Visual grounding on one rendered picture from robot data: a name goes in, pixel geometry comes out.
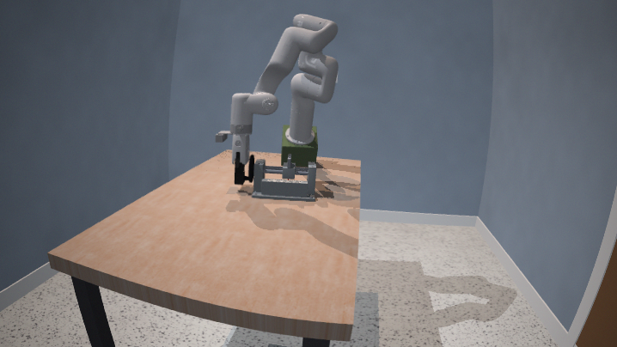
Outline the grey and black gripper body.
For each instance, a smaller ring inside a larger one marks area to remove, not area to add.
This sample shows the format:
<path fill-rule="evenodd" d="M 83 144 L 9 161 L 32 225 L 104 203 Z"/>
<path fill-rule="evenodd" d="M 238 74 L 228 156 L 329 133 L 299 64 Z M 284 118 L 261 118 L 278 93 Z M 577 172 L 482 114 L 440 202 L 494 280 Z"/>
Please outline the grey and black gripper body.
<path fill-rule="evenodd" d="M 248 163 L 249 152 L 249 135 L 248 134 L 231 134 L 233 135 L 232 141 L 232 163 L 234 164 L 236 159 L 236 152 L 240 152 L 240 162 L 244 165 Z M 234 164 L 235 165 L 235 164 Z"/>

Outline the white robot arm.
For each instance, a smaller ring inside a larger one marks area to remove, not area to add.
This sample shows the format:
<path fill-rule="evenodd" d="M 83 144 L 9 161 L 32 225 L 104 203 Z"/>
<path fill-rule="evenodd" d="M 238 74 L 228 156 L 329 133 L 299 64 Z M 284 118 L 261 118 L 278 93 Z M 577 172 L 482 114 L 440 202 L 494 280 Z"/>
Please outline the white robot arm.
<path fill-rule="evenodd" d="M 290 128 L 285 136 L 297 145 L 315 139 L 312 131 L 315 101 L 328 103 L 332 99 L 339 68 L 337 60 L 323 55 L 322 49 L 335 38 L 338 26 L 333 21 L 304 14 L 294 17 L 293 26 L 284 30 L 254 93 L 233 95 L 230 131 L 218 132 L 216 143 L 224 142 L 228 134 L 252 133 L 253 113 L 270 115 L 278 109 L 274 94 L 292 72 L 298 57 L 298 68 L 314 76 L 299 73 L 291 80 Z"/>

